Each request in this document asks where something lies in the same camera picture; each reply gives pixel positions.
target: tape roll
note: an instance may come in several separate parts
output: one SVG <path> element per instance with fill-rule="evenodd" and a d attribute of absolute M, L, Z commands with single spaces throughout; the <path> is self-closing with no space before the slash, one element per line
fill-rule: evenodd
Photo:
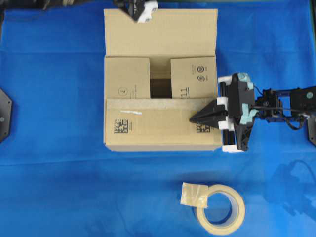
<path fill-rule="evenodd" d="M 232 213 L 226 222 L 219 225 L 213 225 L 206 218 L 204 208 L 196 207 L 195 211 L 197 219 L 204 229 L 210 234 L 225 236 L 233 233 L 242 225 L 245 217 L 245 205 L 239 193 L 225 185 L 218 184 L 209 186 L 205 195 L 209 198 L 217 193 L 225 195 L 232 205 Z"/>

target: cable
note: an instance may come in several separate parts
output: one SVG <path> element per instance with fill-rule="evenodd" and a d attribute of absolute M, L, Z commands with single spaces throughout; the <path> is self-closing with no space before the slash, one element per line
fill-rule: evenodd
<path fill-rule="evenodd" d="M 308 111 L 283 108 L 283 107 L 267 107 L 267 106 L 250 106 L 250 107 L 252 109 L 259 109 L 259 110 L 289 110 L 289 111 L 293 111 L 293 112 L 306 113 L 306 114 L 310 115 L 310 112 L 308 112 Z"/>
<path fill-rule="evenodd" d="M 256 89 L 257 89 L 257 91 L 259 92 L 259 94 L 263 96 L 262 92 L 259 90 L 259 88 L 258 88 L 258 87 L 256 87 L 255 85 L 254 85 L 253 87 L 254 87 L 254 88 L 256 88 Z"/>
<path fill-rule="evenodd" d="M 286 124 L 293 130 L 297 131 L 297 130 L 300 130 L 301 128 L 304 127 L 304 122 L 300 122 L 300 126 L 299 127 L 295 127 L 293 124 L 291 124 L 291 122 L 287 119 L 287 118 L 284 118 L 284 121 L 286 122 Z"/>

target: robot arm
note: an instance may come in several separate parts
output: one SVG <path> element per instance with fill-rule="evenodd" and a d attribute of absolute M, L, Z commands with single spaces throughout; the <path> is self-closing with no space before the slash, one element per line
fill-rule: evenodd
<path fill-rule="evenodd" d="M 212 101 L 190 118 L 190 122 L 208 125 L 223 131 L 223 151 L 248 150 L 248 140 L 256 118 L 267 122 L 285 122 L 293 130 L 308 121 L 309 139 L 316 145 L 316 86 L 293 90 L 263 90 L 255 100 L 254 85 L 246 73 L 218 79 L 222 97 Z M 280 97 L 290 97 L 291 108 L 283 107 Z M 291 116 L 283 111 L 290 110 Z M 292 122 L 299 122 L 295 127 Z"/>

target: blue table cover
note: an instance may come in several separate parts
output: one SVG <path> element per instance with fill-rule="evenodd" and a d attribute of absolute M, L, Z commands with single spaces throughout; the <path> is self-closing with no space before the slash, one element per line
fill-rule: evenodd
<path fill-rule="evenodd" d="M 5 13 L 0 88 L 13 109 L 10 136 L 0 144 L 0 236 L 210 236 L 180 205 L 182 182 L 229 185 L 242 195 L 245 220 L 233 237 L 316 236 L 316 147 L 306 127 L 257 120 L 241 154 L 105 148 L 109 7 L 99 0 Z M 218 76 L 248 72 L 260 89 L 316 85 L 308 0 L 160 8 L 219 9 Z M 227 203 L 210 208 L 215 220 Z"/>

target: cardboard box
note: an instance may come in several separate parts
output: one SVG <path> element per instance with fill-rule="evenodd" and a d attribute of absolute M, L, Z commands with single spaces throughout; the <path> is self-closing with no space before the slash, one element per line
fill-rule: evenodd
<path fill-rule="evenodd" d="M 215 57 L 171 59 L 172 98 L 217 97 Z"/>
<path fill-rule="evenodd" d="M 171 59 L 212 58 L 209 67 L 216 72 L 216 24 L 216 9 L 159 9 L 146 24 L 136 24 L 118 9 L 105 10 L 104 143 L 109 149 L 214 150 L 222 146 L 219 130 L 189 122 L 210 96 L 171 99 Z M 118 93 L 122 86 L 134 91 L 135 84 L 136 97 Z"/>

